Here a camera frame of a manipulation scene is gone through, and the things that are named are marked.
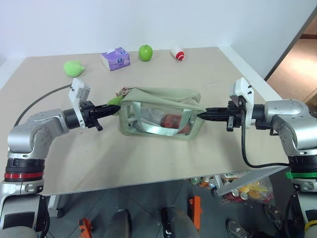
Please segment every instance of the green stress ball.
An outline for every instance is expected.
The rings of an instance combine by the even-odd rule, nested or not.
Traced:
[[[150,61],[153,55],[153,50],[151,46],[143,45],[139,49],[139,57],[142,61]]]
[[[64,64],[64,72],[69,77],[77,77],[85,70],[78,60],[70,60]]]

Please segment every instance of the green apple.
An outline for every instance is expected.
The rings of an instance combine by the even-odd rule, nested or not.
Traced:
[[[139,57],[142,61],[150,61],[153,55],[153,50],[151,46],[143,45],[139,49]]]

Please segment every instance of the green bag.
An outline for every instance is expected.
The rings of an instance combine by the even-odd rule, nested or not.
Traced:
[[[205,112],[201,95],[191,89],[130,88],[120,102],[120,127],[126,135],[190,140],[196,136]]]

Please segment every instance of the shoe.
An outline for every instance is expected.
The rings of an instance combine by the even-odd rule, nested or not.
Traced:
[[[238,223],[227,220],[226,227],[230,238],[251,238],[251,234],[245,231]]]
[[[264,204],[263,208],[267,218],[280,230],[284,221],[283,214],[273,205]]]

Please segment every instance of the orange object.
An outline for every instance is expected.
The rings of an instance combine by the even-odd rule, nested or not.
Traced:
[[[189,199],[190,208],[192,210],[192,221],[198,232],[200,231],[200,214],[203,213],[200,207],[200,197],[194,196],[193,199]]]
[[[93,228],[91,221],[86,218],[82,218],[78,222],[79,229],[80,229],[80,237],[82,238],[92,238],[91,230]]]

